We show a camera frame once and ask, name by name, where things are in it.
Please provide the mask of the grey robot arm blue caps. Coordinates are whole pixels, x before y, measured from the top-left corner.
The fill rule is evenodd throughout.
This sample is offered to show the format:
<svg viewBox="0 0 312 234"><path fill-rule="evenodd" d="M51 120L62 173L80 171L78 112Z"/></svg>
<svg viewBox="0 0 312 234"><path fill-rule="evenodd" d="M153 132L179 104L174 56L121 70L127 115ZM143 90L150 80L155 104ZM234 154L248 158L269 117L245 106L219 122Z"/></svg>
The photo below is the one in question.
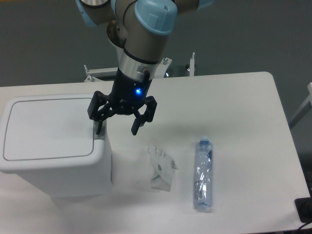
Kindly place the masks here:
<svg viewBox="0 0 312 234"><path fill-rule="evenodd" d="M199 10L210 0L78 0L81 16L87 25L115 20L123 52L112 91L96 91L88 107L88 116L100 134L105 120L114 115L134 115L131 131L154 118L157 102L148 95L156 68L179 14Z"/></svg>

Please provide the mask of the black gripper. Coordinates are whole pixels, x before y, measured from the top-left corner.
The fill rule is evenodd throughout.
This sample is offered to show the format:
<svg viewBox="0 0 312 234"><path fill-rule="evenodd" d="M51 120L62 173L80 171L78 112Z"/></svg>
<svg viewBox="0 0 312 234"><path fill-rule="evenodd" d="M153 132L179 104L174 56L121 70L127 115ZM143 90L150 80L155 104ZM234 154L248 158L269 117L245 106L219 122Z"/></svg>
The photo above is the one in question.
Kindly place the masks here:
<svg viewBox="0 0 312 234"><path fill-rule="evenodd" d="M134 136L145 122L152 122L157 102L153 96L147 96L152 83L151 73L143 70L142 80L134 80L119 69L117 71L112 91L110 95L105 95L100 91L95 91L87 113L89 119L98 122L96 134L99 135L103 122L113 115L135 115L131 132ZM140 114L139 109L146 105L145 112Z"/></svg>

